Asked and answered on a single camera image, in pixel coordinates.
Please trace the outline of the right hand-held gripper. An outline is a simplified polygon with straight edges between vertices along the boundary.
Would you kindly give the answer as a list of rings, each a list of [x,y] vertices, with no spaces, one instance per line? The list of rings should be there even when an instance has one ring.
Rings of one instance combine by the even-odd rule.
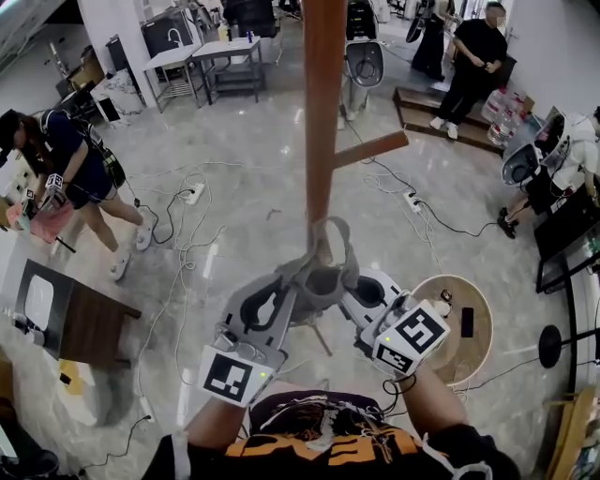
[[[450,331],[430,301],[416,299],[377,269],[359,269],[339,309],[356,326],[354,347],[398,376],[414,374]]]

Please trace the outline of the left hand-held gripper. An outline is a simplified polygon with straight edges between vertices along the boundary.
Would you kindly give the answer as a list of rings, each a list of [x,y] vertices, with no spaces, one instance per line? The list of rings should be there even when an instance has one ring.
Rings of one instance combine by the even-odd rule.
[[[202,350],[198,387],[238,407],[251,404],[286,362],[282,344],[296,292],[281,275],[266,275],[227,301],[213,342]]]

